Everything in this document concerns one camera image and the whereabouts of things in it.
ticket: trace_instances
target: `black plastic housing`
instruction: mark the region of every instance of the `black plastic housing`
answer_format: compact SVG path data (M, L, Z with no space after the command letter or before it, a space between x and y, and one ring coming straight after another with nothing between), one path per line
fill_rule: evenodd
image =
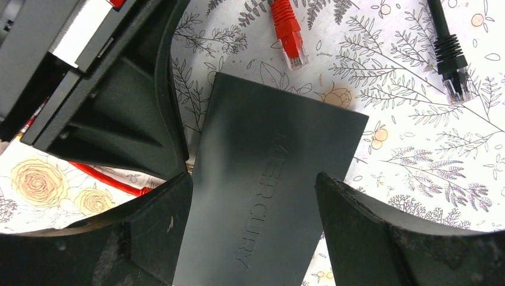
M188 0L111 10L21 141L59 158L162 179L188 159L170 44Z
M421 219L325 173L316 196L337 286L505 285L505 231Z
M25 1L18 13L7 9L16 10L21 1L0 3L0 24L12 21L0 37L0 140L16 136L68 70L48 50L78 2Z
M1 285L172 285L191 197L186 173L64 229L0 234Z

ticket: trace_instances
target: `clear plastic connector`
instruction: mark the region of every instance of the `clear plastic connector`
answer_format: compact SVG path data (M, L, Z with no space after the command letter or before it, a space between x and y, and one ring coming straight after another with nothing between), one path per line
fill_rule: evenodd
M472 99L469 78L467 67L462 67L454 73L444 75L443 83L449 104L463 104Z
M283 53L290 70L298 70L302 66L308 64L307 55L305 54L305 48L303 47L299 32L294 33L292 38L288 39L286 43L287 46L284 46Z

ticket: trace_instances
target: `red ethernet cable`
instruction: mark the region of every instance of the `red ethernet cable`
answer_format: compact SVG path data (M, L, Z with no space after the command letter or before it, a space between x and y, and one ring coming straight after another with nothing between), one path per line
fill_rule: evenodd
M308 64L300 35L300 25L289 0L274 0L270 4L270 8L272 9L275 33L282 43L289 69L297 70Z
M80 164L80 163L75 163L75 162L69 162L69 163L72 166L74 166L75 168L81 170L83 173L88 174L89 176L99 180L100 182L102 182L106 185L109 185L113 188L119 189L127 194L134 195L135 197L140 197L141 195L144 195L144 194L148 193L150 190L152 190L151 188L148 188L146 186L143 187L142 189L134 188L128 184L119 182L118 180L113 179L113 178L107 176L106 174L103 174L103 173L93 169L93 167L90 167L85 164Z

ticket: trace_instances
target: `dark gray plastic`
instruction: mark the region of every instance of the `dark gray plastic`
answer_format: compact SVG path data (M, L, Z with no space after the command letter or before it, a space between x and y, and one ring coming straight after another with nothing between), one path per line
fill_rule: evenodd
M12 140L18 132L12 128L22 127L43 103L44 98L25 92L27 85L37 79L34 74L43 66L49 47L78 2L26 1L11 24L0 47L0 139L3 141Z
M505 231L425 220L325 173L317 176L316 197L333 286L505 285Z
M300 286L322 232L315 178L343 179L368 117L218 73L178 286Z

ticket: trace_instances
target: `floral tablecloth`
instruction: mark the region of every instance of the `floral tablecloth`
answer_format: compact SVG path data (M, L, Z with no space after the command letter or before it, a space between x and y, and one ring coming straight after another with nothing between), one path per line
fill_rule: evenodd
M214 75L225 72L368 114L346 178L351 186L434 222L505 229L505 1L443 1L470 63L474 99L458 106L443 94L424 0L291 2L310 62L297 71L284 62L267 0L189 4L172 65L190 161ZM3 232L63 227L131 199L17 141L0 166ZM115 175L139 186L160 183L135 172ZM303 285L334 285L324 236Z

